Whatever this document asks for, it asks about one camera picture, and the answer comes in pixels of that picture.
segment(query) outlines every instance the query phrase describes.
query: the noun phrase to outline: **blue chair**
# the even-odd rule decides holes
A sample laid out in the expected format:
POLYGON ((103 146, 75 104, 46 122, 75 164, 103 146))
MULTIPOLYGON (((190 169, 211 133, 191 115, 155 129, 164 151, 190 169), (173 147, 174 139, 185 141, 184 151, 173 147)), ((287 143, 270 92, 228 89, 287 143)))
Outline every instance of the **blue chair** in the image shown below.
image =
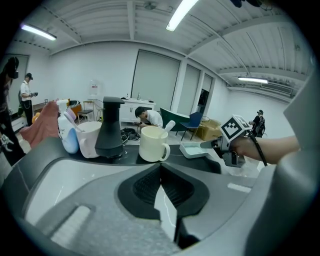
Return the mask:
POLYGON ((201 122, 201 119, 202 119, 203 115, 204 114, 202 114, 200 112, 195 112, 195 113, 190 115, 190 121, 189 122, 180 122, 180 124, 183 125, 186 128, 181 140, 183 140, 186 132, 189 131, 189 129, 196 129, 195 132, 192 133, 190 141, 192 140, 194 134, 197 133, 197 130, 199 128, 199 125, 200 125, 200 122, 201 122))

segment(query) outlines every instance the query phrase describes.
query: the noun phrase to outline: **green chair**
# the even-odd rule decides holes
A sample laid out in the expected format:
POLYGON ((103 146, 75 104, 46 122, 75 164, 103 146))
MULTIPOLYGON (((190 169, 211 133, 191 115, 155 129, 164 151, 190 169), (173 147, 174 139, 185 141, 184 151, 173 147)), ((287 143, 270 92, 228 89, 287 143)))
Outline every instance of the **green chair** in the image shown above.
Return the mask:
POLYGON ((179 113, 174 113, 170 110, 164 109, 160 107, 160 113, 162 116, 163 127, 165 128, 167 123, 171 120, 175 121, 175 126, 171 129, 172 132, 184 132, 186 128, 181 123, 188 123, 190 121, 189 116, 179 113))

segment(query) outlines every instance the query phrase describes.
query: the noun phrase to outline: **white mug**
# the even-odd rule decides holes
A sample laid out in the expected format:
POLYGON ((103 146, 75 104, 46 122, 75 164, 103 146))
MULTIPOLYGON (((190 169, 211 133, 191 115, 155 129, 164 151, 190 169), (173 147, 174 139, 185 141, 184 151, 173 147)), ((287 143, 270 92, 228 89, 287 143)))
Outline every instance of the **white mug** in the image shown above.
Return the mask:
POLYGON ((101 125, 100 122, 96 121, 84 122, 78 125, 84 132, 75 129, 81 153, 85 158, 97 158, 99 156, 96 153, 95 145, 101 125))
POLYGON ((141 129, 139 155, 148 162, 165 161, 170 155, 170 147, 166 144, 168 133, 156 126, 141 129))

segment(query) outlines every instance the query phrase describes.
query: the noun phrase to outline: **mug handle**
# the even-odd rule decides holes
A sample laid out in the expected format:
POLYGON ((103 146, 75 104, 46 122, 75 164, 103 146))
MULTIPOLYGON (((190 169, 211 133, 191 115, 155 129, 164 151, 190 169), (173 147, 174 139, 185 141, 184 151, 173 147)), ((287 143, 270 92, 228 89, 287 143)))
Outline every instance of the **mug handle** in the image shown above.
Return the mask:
POLYGON ((163 146, 165 146, 165 149, 166 149, 166 153, 165 153, 165 157, 164 158, 160 158, 160 161, 166 161, 170 155, 170 146, 166 143, 162 143, 163 146))
POLYGON ((89 158, 89 154, 87 151, 87 139, 86 138, 82 138, 79 142, 80 145, 80 149, 81 149, 81 153, 85 158, 89 158))

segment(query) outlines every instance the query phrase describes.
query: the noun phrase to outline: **ceiling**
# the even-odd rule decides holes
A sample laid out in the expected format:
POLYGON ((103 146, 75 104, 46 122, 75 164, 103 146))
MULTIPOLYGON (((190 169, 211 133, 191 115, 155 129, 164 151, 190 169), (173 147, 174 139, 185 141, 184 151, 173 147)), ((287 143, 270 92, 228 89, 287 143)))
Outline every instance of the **ceiling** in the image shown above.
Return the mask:
POLYGON ((200 0, 174 32, 167 31, 180 2, 47 0, 25 22, 54 34, 57 40, 23 30, 14 40, 50 54, 103 41, 154 44, 203 64, 226 80, 231 90, 284 102, 297 94, 311 71, 312 50, 284 11, 275 6, 254 7, 246 1, 237 8, 230 0, 200 0), (265 88, 241 82, 238 76, 266 78, 273 84, 265 88))

